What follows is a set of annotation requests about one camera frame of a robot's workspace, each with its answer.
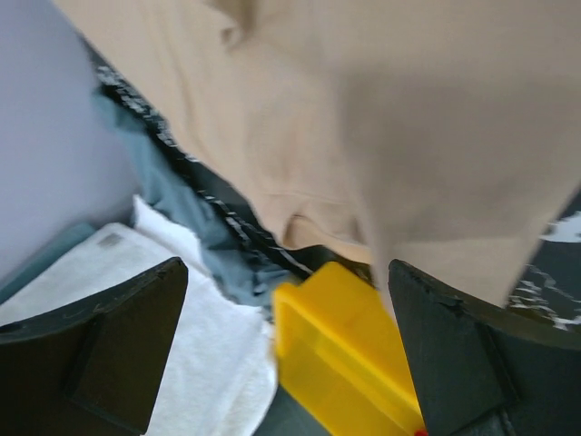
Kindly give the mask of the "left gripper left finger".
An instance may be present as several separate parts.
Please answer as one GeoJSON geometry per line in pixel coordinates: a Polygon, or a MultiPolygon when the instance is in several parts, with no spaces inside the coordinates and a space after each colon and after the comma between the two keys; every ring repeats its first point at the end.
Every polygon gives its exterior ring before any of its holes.
{"type": "Polygon", "coordinates": [[[173,257],[1,328],[4,435],[144,435],[188,283],[173,257]]]}

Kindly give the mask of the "beige t shirt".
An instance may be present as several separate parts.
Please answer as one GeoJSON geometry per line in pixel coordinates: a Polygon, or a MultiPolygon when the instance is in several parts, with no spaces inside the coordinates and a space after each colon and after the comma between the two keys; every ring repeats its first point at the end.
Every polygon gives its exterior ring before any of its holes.
{"type": "Polygon", "coordinates": [[[501,305],[580,184],[577,1],[61,1],[278,242],[501,305]]]}

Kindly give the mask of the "yellow plastic bin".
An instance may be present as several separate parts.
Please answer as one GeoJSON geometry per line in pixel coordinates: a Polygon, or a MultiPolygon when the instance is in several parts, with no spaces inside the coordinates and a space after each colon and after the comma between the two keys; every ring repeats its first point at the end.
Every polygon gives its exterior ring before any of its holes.
{"type": "Polygon", "coordinates": [[[339,263],[273,294],[281,386],[332,435],[425,435],[399,330],[339,263]]]}

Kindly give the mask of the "teal hanging garment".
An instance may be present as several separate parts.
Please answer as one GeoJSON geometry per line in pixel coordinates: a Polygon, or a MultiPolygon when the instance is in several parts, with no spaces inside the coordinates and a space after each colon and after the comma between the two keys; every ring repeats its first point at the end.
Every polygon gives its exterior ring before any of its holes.
{"type": "Polygon", "coordinates": [[[274,289],[291,272],[268,259],[231,218],[196,193],[171,168],[146,124],[104,87],[92,94],[92,119],[78,139],[47,136],[20,124],[1,146],[1,275],[30,261],[49,236],[72,223],[105,223],[129,213],[140,193],[156,211],[193,231],[202,258],[227,298],[271,307],[274,289]]]}

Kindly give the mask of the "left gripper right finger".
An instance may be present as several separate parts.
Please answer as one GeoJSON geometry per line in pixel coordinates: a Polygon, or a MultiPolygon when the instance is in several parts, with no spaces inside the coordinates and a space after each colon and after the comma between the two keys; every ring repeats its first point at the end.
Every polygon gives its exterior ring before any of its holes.
{"type": "Polygon", "coordinates": [[[428,434],[579,434],[579,334],[400,260],[389,264],[389,293],[428,434]]]}

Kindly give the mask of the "white towel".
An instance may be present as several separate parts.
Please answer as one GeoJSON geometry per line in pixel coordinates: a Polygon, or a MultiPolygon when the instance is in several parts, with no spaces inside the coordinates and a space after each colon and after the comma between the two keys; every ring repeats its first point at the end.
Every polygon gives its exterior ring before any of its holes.
{"type": "Polygon", "coordinates": [[[197,235],[133,198],[135,225],[110,223],[1,305],[10,323],[107,289],[173,256],[188,268],[182,313],[150,435],[252,435],[277,391],[271,327],[261,309],[223,297],[197,235]]]}

